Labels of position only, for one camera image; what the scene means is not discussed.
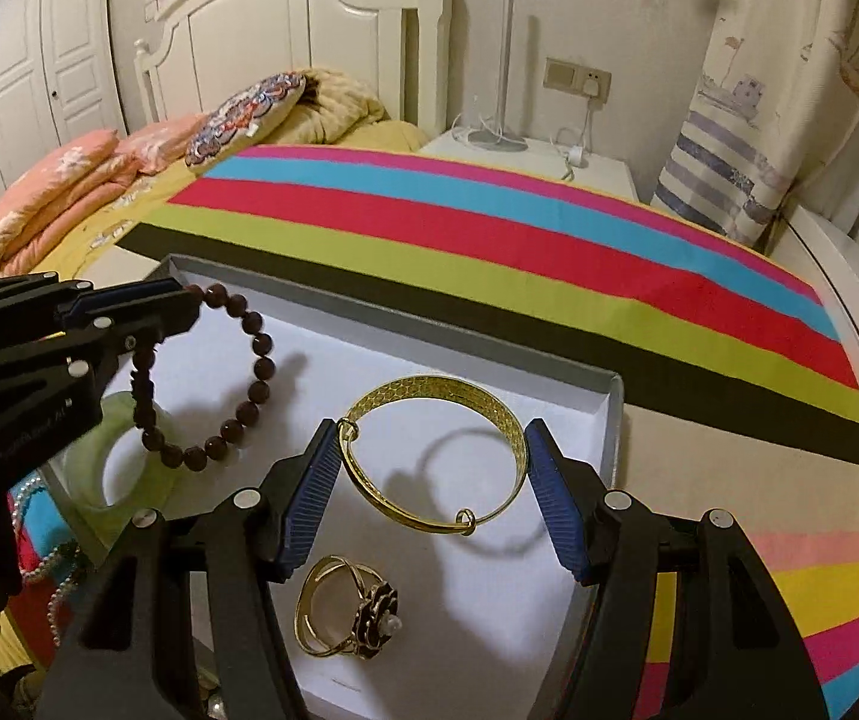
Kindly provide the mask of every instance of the power outlet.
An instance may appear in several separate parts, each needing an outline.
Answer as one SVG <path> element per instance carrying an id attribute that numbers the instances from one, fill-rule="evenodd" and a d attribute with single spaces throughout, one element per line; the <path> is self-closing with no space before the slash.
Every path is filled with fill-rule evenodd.
<path id="1" fill-rule="evenodd" d="M 596 100 L 600 104 L 609 100 L 613 74 L 605 70 L 577 65 L 564 59 L 546 57 L 543 89 L 555 89 L 569 95 Z"/>

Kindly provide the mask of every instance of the gold ring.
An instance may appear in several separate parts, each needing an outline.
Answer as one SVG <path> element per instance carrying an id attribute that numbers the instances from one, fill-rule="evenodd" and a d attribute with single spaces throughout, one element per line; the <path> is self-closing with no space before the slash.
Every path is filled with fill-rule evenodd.
<path id="1" fill-rule="evenodd" d="M 480 416 L 488 419 L 499 430 L 509 442 L 509 447 L 516 458 L 516 482 L 509 497 L 500 504 L 497 509 L 486 514 L 485 517 L 477 517 L 471 509 L 460 509 L 456 513 L 453 522 L 436 522 L 433 520 L 417 517 L 416 514 L 407 512 L 386 498 L 383 493 L 373 484 L 372 480 L 356 461 L 353 454 L 353 442 L 359 437 L 359 418 L 367 415 L 371 410 L 378 409 L 388 403 L 398 400 L 409 400 L 412 398 L 432 398 L 436 400 L 449 400 L 458 403 L 467 409 L 474 410 Z M 503 402 L 489 394 L 485 389 L 472 385 L 460 379 L 452 379 L 447 376 L 409 376 L 404 379 L 396 379 L 378 386 L 377 389 L 367 392 L 346 413 L 346 416 L 337 422 L 340 431 L 340 448 L 343 451 L 343 464 L 346 471 L 356 485 L 356 489 L 362 496 L 376 507 L 380 512 L 406 525 L 424 533 L 461 533 L 470 536 L 476 530 L 477 525 L 489 522 L 491 519 L 502 514 L 522 490 L 522 483 L 527 480 L 527 466 L 529 456 L 527 453 L 527 442 L 522 435 L 522 427 L 516 416 L 513 415 Z"/>
<path id="2" fill-rule="evenodd" d="M 333 644 L 325 640 L 313 628 L 310 616 L 313 613 L 313 595 L 322 582 L 337 571 L 348 570 L 359 595 L 359 608 L 353 620 L 353 629 L 344 640 Z M 369 575 L 373 584 L 366 586 L 364 574 Z M 327 555 L 318 560 L 310 569 L 300 597 L 296 601 L 293 616 L 293 632 L 300 649 L 313 658 L 328 658 L 332 655 L 356 655 L 369 661 L 383 645 L 403 628 L 403 620 L 397 616 L 399 594 L 380 574 L 362 563 L 354 563 L 340 555 Z"/>

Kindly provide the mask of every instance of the nightstand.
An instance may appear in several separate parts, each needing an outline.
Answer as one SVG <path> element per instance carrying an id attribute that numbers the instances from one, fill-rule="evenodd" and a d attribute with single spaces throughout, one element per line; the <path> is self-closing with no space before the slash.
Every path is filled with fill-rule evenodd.
<path id="1" fill-rule="evenodd" d="M 566 160 L 552 143 L 527 138 L 527 144 L 529 148 L 526 151 L 486 151 L 457 140 L 452 137 L 450 131 L 427 143 L 420 149 L 420 153 L 472 162 L 474 165 L 519 170 L 545 178 L 562 179 L 566 175 Z M 572 169 L 573 178 L 570 183 L 584 189 L 600 191 L 602 194 L 613 194 L 624 200 L 639 202 L 633 177 L 625 162 L 599 154 L 588 154 L 584 157 L 583 164 L 585 167 Z"/>

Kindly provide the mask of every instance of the black stripe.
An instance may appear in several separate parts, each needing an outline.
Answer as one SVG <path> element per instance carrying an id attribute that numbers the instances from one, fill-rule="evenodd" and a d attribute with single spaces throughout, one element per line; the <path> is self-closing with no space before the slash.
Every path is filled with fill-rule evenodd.
<path id="1" fill-rule="evenodd" d="M 859 466 L 859 423 L 763 386 L 596 333 L 353 271 L 225 241 L 137 225 L 118 245 L 156 260 L 186 254 L 465 327 L 623 376 L 626 402 L 654 412 Z"/>

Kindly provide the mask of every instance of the curtain with sailboat print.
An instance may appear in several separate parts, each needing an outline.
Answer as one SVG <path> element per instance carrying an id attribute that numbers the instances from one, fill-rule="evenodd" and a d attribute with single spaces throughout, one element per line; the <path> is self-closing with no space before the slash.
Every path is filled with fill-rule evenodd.
<path id="1" fill-rule="evenodd" d="M 859 0 L 720 0 L 652 199 L 752 247 L 859 123 Z"/>

